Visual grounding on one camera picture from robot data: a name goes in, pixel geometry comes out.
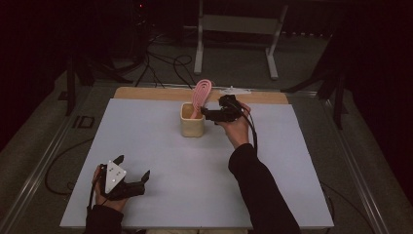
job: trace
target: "white tabletop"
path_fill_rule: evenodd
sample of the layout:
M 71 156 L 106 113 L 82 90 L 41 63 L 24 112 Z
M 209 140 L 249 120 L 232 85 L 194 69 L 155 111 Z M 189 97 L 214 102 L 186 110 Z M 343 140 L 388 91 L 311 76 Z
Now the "white tabletop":
M 84 227 L 94 170 L 119 155 L 126 182 L 151 175 L 143 196 L 128 200 L 124 227 L 250 228 L 237 181 L 228 170 L 233 147 L 206 121 L 200 138 L 180 134 L 182 101 L 111 99 L 60 226 Z M 273 174 L 301 228 L 333 226 L 295 113 L 288 104 L 250 104 L 258 157 Z M 208 108 L 218 108 L 210 103 Z

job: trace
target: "pink spatula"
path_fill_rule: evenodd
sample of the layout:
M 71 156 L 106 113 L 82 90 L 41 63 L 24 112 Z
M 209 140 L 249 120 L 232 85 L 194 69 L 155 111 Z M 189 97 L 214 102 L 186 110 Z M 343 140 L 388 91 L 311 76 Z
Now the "pink spatula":
M 200 112 L 201 106 L 204 106 L 209 95 L 212 85 L 209 80 L 200 80 L 195 87 L 194 94 L 192 94 L 192 105 L 194 112 L 192 112 L 191 119 L 195 119 Z

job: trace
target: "beige container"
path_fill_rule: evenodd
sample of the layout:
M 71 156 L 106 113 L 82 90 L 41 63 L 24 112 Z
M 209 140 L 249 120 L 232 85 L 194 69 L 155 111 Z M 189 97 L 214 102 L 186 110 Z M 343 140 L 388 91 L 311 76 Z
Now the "beige container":
M 205 116 L 198 113 L 195 119 L 191 119 L 194 106 L 191 102 L 183 103 L 181 106 L 181 134 L 184 137 L 202 137 L 204 134 Z

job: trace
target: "person's arm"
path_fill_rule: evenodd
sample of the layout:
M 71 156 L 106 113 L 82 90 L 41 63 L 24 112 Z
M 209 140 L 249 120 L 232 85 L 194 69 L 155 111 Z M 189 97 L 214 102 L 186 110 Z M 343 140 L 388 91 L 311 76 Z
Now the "person's arm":
M 94 180 L 99 175 L 99 172 L 100 167 L 97 167 L 96 171 L 94 172 Z M 106 198 L 100 194 L 99 182 L 96 183 L 94 193 L 95 205 L 88 213 L 88 216 L 86 218 L 85 234 L 121 234 L 121 223 L 124 217 L 124 215 L 122 214 L 122 209 L 124 208 L 128 199 L 123 199 L 120 201 L 106 200 Z
M 243 103 L 241 105 L 244 115 L 248 116 L 250 108 Z M 235 148 L 228 167 L 240 187 L 254 233 L 300 233 L 271 172 L 259 161 L 255 149 L 249 143 L 249 127 L 244 117 L 234 122 L 218 124 L 224 128 Z

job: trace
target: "person's hand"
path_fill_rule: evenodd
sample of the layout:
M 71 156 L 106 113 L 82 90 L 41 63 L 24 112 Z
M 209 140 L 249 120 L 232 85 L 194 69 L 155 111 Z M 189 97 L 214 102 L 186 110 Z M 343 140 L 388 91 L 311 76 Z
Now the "person's hand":
M 240 105 L 243 107 L 244 115 L 248 116 L 251 108 L 241 102 Z M 249 143 L 249 125 L 244 116 L 238 118 L 234 122 L 218 122 L 217 124 L 224 128 L 225 134 L 227 135 L 228 139 L 230 139 L 231 143 L 234 146 L 234 149 L 238 148 L 238 146 L 244 143 Z
M 99 175 L 100 173 L 100 166 L 97 166 L 96 170 L 94 171 L 94 180 L 96 179 L 96 177 Z M 100 194 L 100 182 L 98 181 L 96 183 L 96 186 L 94 187 L 94 193 L 95 193 L 95 197 L 94 197 L 94 202 L 97 205 L 102 205 L 102 206 L 106 206 L 108 208 L 112 208 L 118 212 L 122 212 L 122 210 L 124 209 L 125 204 L 127 203 L 128 199 L 122 199 L 119 201 L 110 201 L 107 200 L 105 197 L 103 197 Z

